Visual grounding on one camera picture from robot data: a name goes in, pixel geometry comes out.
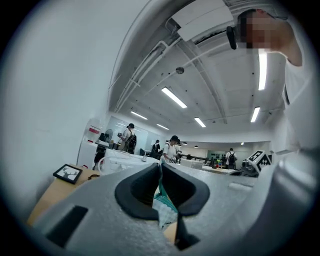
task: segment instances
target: fluorescent light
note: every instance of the fluorescent light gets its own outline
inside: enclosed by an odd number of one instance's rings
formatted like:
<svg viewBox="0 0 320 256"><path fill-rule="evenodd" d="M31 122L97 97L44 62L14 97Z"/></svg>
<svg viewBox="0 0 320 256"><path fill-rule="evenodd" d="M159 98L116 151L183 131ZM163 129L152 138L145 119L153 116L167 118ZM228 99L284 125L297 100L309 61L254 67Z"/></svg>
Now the fluorescent light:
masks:
<svg viewBox="0 0 320 256"><path fill-rule="evenodd" d="M164 87L161 91L163 91L166 95L168 95L172 100L174 100L181 108L185 109L187 106L184 104L176 95L174 95L167 87Z"/></svg>
<svg viewBox="0 0 320 256"><path fill-rule="evenodd" d="M253 115L252 115L252 118L251 118L251 123L255 122L256 119L257 119L257 116L259 114L259 111L260 111L260 107L257 106L255 109L254 109L254 112L253 112Z"/></svg>
<svg viewBox="0 0 320 256"><path fill-rule="evenodd" d="M162 125L160 125L160 124L156 124L157 126L160 126L161 128L163 128L163 129L166 129L166 130L169 130L167 127L164 127L164 126L162 126Z"/></svg>
<svg viewBox="0 0 320 256"><path fill-rule="evenodd" d="M267 54L259 54L259 87L258 90L264 90L267 79Z"/></svg>
<svg viewBox="0 0 320 256"><path fill-rule="evenodd" d="M145 120L148 120L148 118L146 118L146 117L144 117L144 116L142 116L142 115L140 115L140 114L137 114L136 112L131 111L131 113L134 114L134 115L136 115L136 116L138 116L138 117L140 117L140 118L143 118L143 119L145 119Z"/></svg>
<svg viewBox="0 0 320 256"><path fill-rule="evenodd" d="M201 127L206 127L205 124L200 120L199 117L196 117L194 120L196 120L198 122L198 124L201 125Z"/></svg>

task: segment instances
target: backpack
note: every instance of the backpack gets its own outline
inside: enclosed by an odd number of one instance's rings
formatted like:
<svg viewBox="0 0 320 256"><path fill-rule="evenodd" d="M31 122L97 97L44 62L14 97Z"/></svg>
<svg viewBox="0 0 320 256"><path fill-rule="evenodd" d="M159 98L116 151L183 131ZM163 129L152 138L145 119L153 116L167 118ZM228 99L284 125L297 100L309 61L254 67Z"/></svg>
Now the backpack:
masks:
<svg viewBox="0 0 320 256"><path fill-rule="evenodd" d="M136 145L137 145L137 136L133 135L132 131L130 131L130 133L131 133L131 136L125 142L125 145L127 146L127 150L126 151L129 154L134 154L135 153L135 148L136 148Z"/></svg>
<svg viewBox="0 0 320 256"><path fill-rule="evenodd" d="M235 152L233 152L233 154L231 154L231 152L230 152L229 165L233 165L234 163L235 163Z"/></svg>

